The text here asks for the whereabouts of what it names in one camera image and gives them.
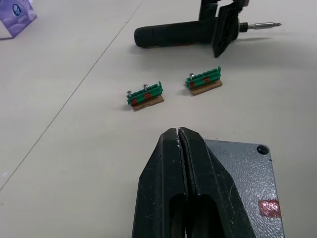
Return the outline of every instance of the wooden base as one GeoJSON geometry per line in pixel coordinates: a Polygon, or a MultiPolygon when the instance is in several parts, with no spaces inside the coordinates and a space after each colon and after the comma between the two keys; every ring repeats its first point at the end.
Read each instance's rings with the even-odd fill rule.
{"type": "Polygon", "coordinates": [[[216,82],[210,82],[210,83],[205,84],[203,86],[195,87],[195,88],[191,89],[190,91],[192,92],[193,95],[198,95],[201,93],[205,93],[211,89],[220,87],[221,85],[222,85],[222,82],[220,80],[217,80],[216,82]]]}
{"type": "Polygon", "coordinates": [[[157,103],[161,103],[161,102],[164,102],[164,99],[161,95],[155,97],[155,98],[150,98],[144,102],[141,102],[141,103],[138,103],[137,105],[134,105],[133,106],[133,109],[134,110],[140,110],[140,109],[143,109],[143,108],[146,108],[146,107],[149,107],[149,106],[153,106],[157,103]]]}

